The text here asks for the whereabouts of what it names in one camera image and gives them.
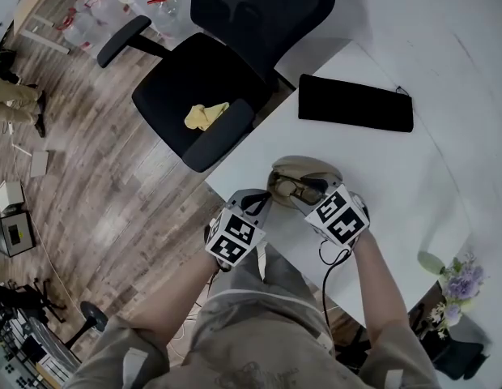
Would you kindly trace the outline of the beige glasses case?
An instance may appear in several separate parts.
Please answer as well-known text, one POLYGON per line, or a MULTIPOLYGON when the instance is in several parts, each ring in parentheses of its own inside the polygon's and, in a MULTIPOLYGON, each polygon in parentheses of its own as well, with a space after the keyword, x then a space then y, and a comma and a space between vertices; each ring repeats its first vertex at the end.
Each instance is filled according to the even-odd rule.
POLYGON ((322 160, 307 156, 281 157, 272 164, 272 170, 267 178, 267 190, 271 193, 272 199, 276 203, 289 208, 294 208, 290 198, 288 199, 280 196, 278 193, 274 192, 271 186, 273 173, 280 173, 295 179, 301 179, 302 177, 324 178, 329 183, 328 189, 336 189, 343 182, 340 171, 322 160))

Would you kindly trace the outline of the person's beige shirt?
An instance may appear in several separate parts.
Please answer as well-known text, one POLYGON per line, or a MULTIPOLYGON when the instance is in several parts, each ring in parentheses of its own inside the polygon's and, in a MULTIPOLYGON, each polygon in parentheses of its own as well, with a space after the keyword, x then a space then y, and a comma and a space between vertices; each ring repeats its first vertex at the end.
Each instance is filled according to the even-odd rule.
POLYGON ((154 332, 116 316, 66 389, 440 389, 407 326, 385 328, 358 373, 327 343, 317 309, 230 290, 206 301, 181 365, 154 332))

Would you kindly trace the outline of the white box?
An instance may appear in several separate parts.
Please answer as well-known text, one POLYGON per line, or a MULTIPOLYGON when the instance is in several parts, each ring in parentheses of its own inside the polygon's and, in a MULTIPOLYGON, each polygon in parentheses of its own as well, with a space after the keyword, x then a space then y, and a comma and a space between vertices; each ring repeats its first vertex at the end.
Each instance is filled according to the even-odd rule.
POLYGON ((20 181, 0 185, 0 212, 8 214, 18 211, 24 204, 23 188, 20 181))

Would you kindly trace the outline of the purple and white flower bouquet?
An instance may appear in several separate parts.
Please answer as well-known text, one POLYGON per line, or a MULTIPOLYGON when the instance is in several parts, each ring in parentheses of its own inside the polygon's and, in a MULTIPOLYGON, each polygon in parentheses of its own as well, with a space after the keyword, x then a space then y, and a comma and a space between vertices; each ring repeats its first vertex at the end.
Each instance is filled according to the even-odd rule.
POLYGON ((469 252, 462 259, 455 257, 439 275, 442 299, 430 311, 428 320, 441 340, 449 335, 469 311, 480 294, 485 281, 485 271, 476 256, 469 252))

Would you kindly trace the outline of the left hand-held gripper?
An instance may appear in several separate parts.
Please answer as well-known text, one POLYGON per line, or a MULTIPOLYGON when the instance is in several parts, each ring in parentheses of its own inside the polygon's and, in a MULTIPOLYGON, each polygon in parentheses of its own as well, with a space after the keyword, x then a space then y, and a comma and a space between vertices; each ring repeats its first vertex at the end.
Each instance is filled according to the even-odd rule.
POLYGON ((271 205, 267 190, 238 190, 230 197, 205 233, 205 251, 219 267, 235 267, 264 239, 271 205))

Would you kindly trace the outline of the clear water jug red cap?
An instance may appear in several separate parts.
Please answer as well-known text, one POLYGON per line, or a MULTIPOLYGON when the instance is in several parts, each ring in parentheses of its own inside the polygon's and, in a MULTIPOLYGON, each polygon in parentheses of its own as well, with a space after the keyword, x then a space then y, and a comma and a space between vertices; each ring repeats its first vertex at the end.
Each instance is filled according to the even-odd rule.
POLYGON ((130 6, 119 0, 87 0, 92 15, 113 31, 117 31, 131 20, 130 6))
POLYGON ((97 26, 91 15, 70 8, 58 29, 69 43, 87 50, 100 41, 97 26))
POLYGON ((181 0, 149 0, 151 19, 164 37, 176 38, 181 29, 181 0))

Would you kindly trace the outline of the person's grey trouser leg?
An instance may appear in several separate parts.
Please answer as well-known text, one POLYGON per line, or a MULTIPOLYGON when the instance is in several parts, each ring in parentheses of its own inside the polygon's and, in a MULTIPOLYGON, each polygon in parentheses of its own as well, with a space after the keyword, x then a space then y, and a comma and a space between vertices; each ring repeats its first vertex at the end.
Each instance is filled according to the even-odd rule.
POLYGON ((270 245, 265 247, 265 257, 264 276, 259 271, 257 251, 252 250, 236 267, 215 277, 209 298, 273 301, 317 311, 301 273, 270 245))

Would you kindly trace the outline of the black box with grey door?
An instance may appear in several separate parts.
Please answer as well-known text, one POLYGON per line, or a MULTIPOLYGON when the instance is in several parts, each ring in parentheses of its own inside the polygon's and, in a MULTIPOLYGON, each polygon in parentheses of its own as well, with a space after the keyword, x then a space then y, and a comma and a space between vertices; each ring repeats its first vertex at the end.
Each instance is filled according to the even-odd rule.
POLYGON ((36 246, 29 212, 0 216, 0 253, 13 258, 36 246))

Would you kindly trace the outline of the grey flat board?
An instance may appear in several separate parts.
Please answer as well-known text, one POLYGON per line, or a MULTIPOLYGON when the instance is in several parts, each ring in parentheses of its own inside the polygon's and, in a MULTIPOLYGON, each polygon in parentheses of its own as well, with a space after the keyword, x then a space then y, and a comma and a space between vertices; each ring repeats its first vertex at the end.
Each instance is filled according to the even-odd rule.
POLYGON ((47 173, 48 151, 33 152, 31 156, 30 177, 42 177, 47 173))

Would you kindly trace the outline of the dark marbled panel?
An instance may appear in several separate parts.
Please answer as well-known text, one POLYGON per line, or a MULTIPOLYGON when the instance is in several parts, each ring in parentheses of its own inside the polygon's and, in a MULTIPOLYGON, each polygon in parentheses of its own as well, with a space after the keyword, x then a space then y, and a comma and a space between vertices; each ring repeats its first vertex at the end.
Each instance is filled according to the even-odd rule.
POLYGON ((19 389, 62 389, 81 361, 72 351, 86 332, 64 341, 38 318, 0 310, 0 348, 7 378, 19 389))

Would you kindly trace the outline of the person's left forearm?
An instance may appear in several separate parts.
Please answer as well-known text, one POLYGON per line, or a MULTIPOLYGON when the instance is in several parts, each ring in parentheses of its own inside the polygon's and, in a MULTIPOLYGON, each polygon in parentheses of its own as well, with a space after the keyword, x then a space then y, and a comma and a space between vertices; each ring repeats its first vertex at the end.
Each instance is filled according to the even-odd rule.
POLYGON ((138 306, 129 320, 131 327, 150 331, 161 344, 168 344, 218 269, 213 256, 206 251, 196 253, 138 306))

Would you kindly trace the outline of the black tripod frame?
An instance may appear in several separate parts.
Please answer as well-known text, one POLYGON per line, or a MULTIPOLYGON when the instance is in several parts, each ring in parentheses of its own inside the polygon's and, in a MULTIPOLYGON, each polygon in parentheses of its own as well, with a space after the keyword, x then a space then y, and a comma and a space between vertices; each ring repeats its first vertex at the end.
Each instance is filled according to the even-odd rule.
POLYGON ((51 279, 42 281, 42 289, 38 287, 39 282, 40 280, 35 278, 33 285, 26 284, 12 289, 0 285, 0 304, 9 309, 22 310, 25 314, 36 313, 41 322, 45 317, 44 309, 47 309, 59 323, 64 323, 66 320, 61 318, 55 309, 66 310, 66 306, 53 303, 48 295, 48 285, 51 284, 51 279))

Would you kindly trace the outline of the black fabric pouch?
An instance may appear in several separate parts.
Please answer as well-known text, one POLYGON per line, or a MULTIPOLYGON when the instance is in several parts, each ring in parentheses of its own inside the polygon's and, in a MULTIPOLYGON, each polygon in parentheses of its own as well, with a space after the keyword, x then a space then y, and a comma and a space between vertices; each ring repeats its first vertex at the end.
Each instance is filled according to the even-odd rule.
POLYGON ((410 96, 312 75, 300 76, 298 118, 411 133, 414 129, 410 96))

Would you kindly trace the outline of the black-framed eyeglasses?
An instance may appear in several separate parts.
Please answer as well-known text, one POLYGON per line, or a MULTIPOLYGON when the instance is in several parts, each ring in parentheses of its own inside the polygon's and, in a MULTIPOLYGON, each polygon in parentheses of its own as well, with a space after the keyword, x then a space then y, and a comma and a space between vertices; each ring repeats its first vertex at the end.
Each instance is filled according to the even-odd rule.
POLYGON ((298 194, 306 197, 316 197, 318 201, 322 199, 324 195, 319 194, 314 190, 306 189, 305 185, 300 181, 300 179, 295 179, 293 177, 285 176, 280 173, 272 174, 271 186, 273 187, 274 192, 288 199, 290 198, 291 194, 298 194))

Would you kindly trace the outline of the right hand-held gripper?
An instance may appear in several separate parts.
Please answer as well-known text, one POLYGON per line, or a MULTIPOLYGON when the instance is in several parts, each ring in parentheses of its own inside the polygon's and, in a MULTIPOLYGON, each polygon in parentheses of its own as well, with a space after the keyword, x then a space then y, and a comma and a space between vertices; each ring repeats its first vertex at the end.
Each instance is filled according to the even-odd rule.
MULTIPOLYGON (((324 194, 329 183, 324 178, 302 177, 306 189, 324 194)), ((352 242, 369 227, 370 222, 360 206, 363 202, 340 184, 317 206, 317 198, 291 194, 290 201, 313 229, 336 246, 352 246, 352 242)))

